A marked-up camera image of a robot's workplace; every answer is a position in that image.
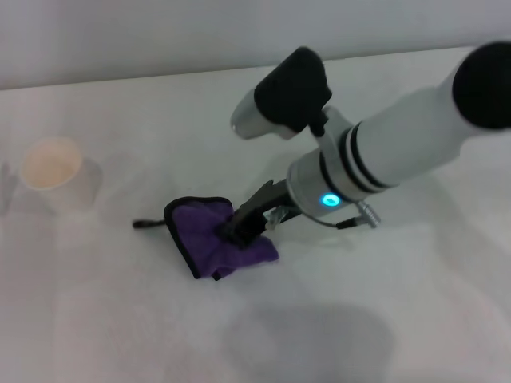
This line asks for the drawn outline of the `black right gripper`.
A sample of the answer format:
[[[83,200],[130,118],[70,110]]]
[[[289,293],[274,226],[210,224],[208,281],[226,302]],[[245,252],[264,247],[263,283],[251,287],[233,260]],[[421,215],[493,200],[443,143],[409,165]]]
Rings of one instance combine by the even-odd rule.
[[[218,226],[218,237],[238,248],[248,247],[266,231],[264,213],[277,207],[287,209],[281,223],[299,215],[299,209],[287,190],[286,180],[266,182],[236,210],[232,219]]]

